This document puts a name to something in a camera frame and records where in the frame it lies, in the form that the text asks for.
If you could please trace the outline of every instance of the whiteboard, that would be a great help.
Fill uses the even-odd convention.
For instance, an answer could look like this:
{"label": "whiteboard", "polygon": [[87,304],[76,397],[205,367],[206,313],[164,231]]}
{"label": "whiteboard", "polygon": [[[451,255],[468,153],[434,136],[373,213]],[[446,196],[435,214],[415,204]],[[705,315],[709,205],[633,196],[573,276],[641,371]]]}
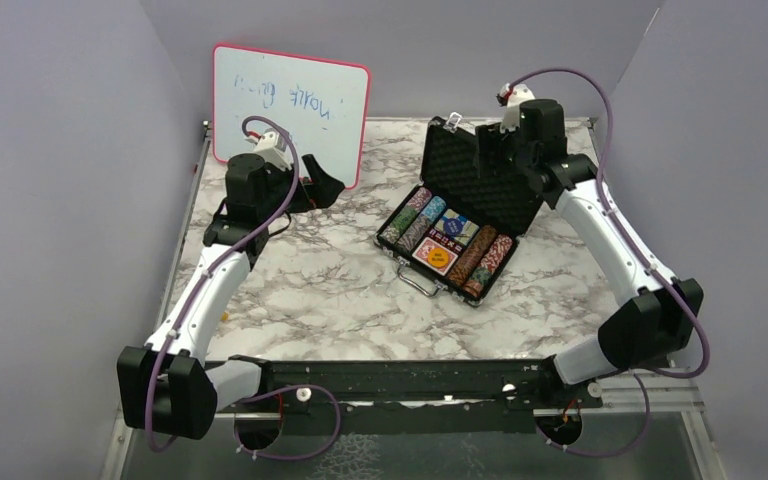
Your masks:
{"label": "whiteboard", "polygon": [[[213,156],[227,162],[251,152],[241,124],[260,115],[290,133],[300,156],[313,154],[329,175],[354,188],[369,79],[362,65],[219,44],[213,50]],[[263,133],[267,126],[248,128]]]}

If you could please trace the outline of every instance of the robotic arm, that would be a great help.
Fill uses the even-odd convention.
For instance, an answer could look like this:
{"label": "robotic arm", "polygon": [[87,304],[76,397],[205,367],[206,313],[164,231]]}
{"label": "robotic arm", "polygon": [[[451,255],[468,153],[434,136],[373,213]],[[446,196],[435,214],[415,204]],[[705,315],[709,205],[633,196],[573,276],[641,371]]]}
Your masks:
{"label": "robotic arm", "polygon": [[[493,175],[497,162],[510,162],[529,180],[550,208],[579,234],[607,277],[619,310],[585,342],[541,363],[541,394],[551,401],[587,380],[645,365],[684,348],[693,324],[652,275],[653,269],[698,313],[702,289],[694,279],[679,279],[645,246],[612,200],[597,192],[596,166],[586,156],[567,153],[563,108],[536,99],[524,85],[506,85],[497,97],[506,107],[502,121],[476,128],[480,175]],[[628,239],[649,259],[634,255],[609,214],[625,227]]]}
{"label": "robotic arm", "polygon": [[[166,351],[153,402],[156,432],[192,439],[202,438],[215,413],[232,402],[253,396],[261,387],[262,361],[234,357],[219,367],[205,370],[207,347],[231,297],[254,268],[269,240],[264,229],[243,251],[226,255],[241,239],[262,225],[281,205],[294,172],[285,160],[287,145],[274,130],[268,130],[253,153],[228,161],[225,175],[227,197],[213,215],[204,234],[199,255],[181,299],[142,348],[126,347],[117,362],[120,395],[125,422],[145,428],[145,410],[151,371],[167,338]],[[301,181],[288,213],[328,208],[345,189],[339,180],[326,174],[312,155],[302,156],[310,175]],[[225,256],[213,274],[207,269]],[[189,299],[197,290],[196,296]],[[176,331],[174,319],[186,311]]]}

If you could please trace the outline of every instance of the yellow circle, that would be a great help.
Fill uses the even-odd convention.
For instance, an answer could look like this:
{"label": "yellow circle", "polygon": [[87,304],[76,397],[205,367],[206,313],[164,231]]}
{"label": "yellow circle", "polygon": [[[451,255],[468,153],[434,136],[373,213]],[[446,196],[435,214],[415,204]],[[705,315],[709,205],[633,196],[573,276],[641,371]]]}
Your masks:
{"label": "yellow circle", "polygon": [[428,263],[435,268],[445,267],[449,263],[449,253],[442,248],[434,248],[428,252]]}

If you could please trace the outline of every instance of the table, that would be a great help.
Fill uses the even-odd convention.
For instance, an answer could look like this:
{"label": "table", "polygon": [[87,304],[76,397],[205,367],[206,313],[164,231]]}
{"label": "table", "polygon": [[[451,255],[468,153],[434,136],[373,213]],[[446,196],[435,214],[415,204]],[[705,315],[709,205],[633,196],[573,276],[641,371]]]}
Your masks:
{"label": "table", "polygon": [[[358,186],[328,210],[294,215],[290,228],[269,241],[231,300],[208,360],[545,357],[594,333],[616,310],[590,252],[545,207],[478,309],[450,295],[426,298],[401,282],[396,263],[372,237],[419,182],[426,127],[421,119],[368,122]],[[568,121],[567,136],[571,153],[595,158],[586,120]],[[205,163],[173,302],[225,195],[225,169],[211,157]],[[273,230],[285,224],[277,220]]]}

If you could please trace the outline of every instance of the poker chip case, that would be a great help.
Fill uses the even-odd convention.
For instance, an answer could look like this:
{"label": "poker chip case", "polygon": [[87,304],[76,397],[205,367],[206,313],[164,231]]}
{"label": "poker chip case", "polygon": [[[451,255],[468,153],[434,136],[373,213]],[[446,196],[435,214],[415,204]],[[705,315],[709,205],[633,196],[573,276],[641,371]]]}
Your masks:
{"label": "poker chip case", "polygon": [[[475,135],[434,117],[426,131],[420,183],[374,237],[398,262],[403,282],[427,297],[448,290],[473,307],[491,291],[542,204],[527,179],[506,162],[495,174],[479,176],[476,146]],[[406,270],[429,285],[406,276]]]}

